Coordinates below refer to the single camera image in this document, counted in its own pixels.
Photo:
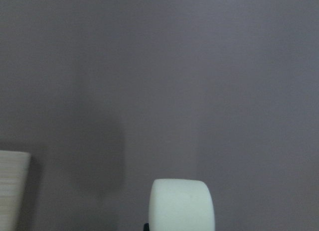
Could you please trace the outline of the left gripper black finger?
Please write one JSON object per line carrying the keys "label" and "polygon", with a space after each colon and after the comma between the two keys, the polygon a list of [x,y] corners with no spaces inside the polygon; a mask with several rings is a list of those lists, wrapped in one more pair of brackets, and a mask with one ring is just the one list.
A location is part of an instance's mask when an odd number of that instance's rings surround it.
{"label": "left gripper black finger", "polygon": [[145,223],[143,226],[143,231],[150,231],[149,223]]}

